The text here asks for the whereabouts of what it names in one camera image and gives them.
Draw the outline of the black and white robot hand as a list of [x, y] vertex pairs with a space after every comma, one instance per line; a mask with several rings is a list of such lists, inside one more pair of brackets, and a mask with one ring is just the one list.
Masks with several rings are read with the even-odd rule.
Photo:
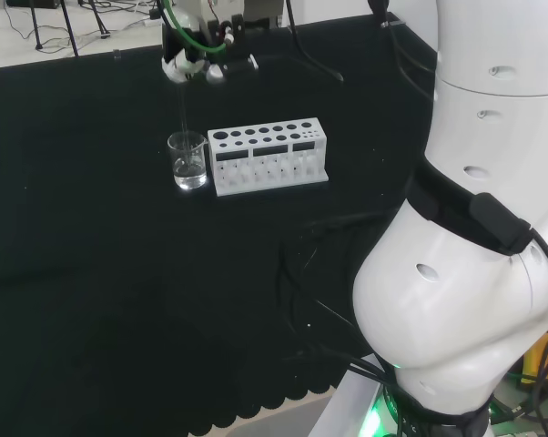
[[178, 85], [201, 80], [220, 85], [259, 72], [258, 60], [248, 47], [241, 15], [222, 23], [202, 22], [198, 31], [184, 25], [175, 28], [164, 17], [162, 47], [162, 71]]

